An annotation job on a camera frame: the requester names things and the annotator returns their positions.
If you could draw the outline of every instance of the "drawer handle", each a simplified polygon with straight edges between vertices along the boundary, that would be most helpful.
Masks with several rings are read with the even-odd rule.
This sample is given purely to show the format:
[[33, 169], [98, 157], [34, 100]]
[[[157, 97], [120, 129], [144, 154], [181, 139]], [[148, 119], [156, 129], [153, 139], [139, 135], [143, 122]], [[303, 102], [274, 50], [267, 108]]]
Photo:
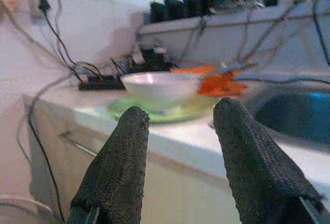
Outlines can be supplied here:
[[60, 135], [60, 137], [62, 138], [63, 141], [75, 146], [76, 148], [84, 151], [85, 153], [87, 153], [91, 156], [95, 157], [97, 155], [97, 153], [95, 151], [92, 151], [89, 148], [87, 148], [86, 146], [84, 146], [84, 145], [76, 142], [75, 140], [69, 138], [68, 135], [70, 135], [70, 132], [63, 133], [63, 134]]

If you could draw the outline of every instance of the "kitchen counter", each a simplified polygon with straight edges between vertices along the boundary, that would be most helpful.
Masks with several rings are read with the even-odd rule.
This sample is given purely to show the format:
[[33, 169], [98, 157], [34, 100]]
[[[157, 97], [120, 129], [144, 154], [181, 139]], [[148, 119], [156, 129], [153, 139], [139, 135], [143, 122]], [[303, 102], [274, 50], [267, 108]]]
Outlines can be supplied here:
[[[255, 82], [248, 85], [249, 89], [243, 96], [260, 87], [260, 83]], [[125, 94], [125, 91], [80, 92], [61, 86], [47, 92], [41, 100], [65, 119], [109, 136], [117, 122], [107, 114], [106, 107], [111, 100]], [[185, 122], [150, 125], [148, 151], [226, 180], [221, 147], [215, 131], [209, 126], [211, 121], [212, 113], [209, 113], [206, 117]], [[317, 190], [330, 199], [330, 170], [327, 167], [330, 154], [289, 144], [279, 145]]]

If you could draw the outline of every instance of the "orange cloth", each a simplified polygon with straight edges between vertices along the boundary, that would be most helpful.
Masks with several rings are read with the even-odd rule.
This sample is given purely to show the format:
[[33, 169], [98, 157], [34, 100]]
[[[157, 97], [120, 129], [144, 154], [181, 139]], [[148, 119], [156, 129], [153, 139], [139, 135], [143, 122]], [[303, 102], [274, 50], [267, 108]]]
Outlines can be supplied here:
[[[172, 68], [171, 72], [202, 74], [215, 69], [216, 67], [214, 66]], [[245, 88], [247, 88], [246, 85], [233, 81], [233, 76], [238, 74], [240, 71], [241, 70], [235, 70], [223, 75], [213, 74], [205, 77], [199, 90], [199, 94], [214, 97], [240, 94]]]

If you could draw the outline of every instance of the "black plug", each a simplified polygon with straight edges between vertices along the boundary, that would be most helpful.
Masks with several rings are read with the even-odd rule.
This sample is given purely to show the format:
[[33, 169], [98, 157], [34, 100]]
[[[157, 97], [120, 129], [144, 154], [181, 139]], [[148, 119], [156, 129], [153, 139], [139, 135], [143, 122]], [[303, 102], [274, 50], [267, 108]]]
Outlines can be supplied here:
[[38, 8], [44, 13], [47, 14], [47, 12], [51, 9], [50, 4], [47, 0], [39, 0]]

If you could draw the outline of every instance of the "cabinet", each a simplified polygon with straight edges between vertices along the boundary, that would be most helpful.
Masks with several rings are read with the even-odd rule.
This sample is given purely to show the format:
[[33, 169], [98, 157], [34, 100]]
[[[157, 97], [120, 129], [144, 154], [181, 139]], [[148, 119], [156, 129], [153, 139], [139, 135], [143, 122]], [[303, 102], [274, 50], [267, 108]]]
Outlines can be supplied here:
[[[93, 153], [99, 151], [108, 136], [71, 123], [46, 105], [38, 105], [36, 120], [67, 218], [70, 201], [94, 158]], [[56, 210], [53, 191], [50, 198]], [[204, 222], [240, 223], [227, 180], [148, 152], [141, 223]]]

